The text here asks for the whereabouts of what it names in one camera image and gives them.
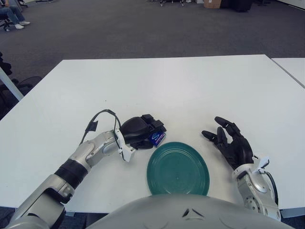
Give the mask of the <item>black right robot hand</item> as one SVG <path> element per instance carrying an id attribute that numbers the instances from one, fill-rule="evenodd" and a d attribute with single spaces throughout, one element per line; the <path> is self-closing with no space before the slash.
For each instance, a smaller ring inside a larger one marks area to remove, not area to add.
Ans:
<path id="1" fill-rule="evenodd" d="M 220 125 L 217 133 L 203 130 L 202 135 L 214 143 L 232 169 L 235 170 L 244 164 L 252 164 L 254 155 L 251 146 L 237 125 L 218 116 L 214 120 Z"/>

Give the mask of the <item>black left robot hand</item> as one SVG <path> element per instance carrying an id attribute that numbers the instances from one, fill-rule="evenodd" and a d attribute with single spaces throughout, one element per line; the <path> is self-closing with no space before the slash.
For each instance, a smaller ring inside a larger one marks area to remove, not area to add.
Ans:
<path id="1" fill-rule="evenodd" d="M 150 137 L 155 133 L 166 131 L 164 124 L 160 120 L 155 120 L 150 114 L 133 117 L 120 127 L 125 143 L 136 150 L 153 148 Z"/>

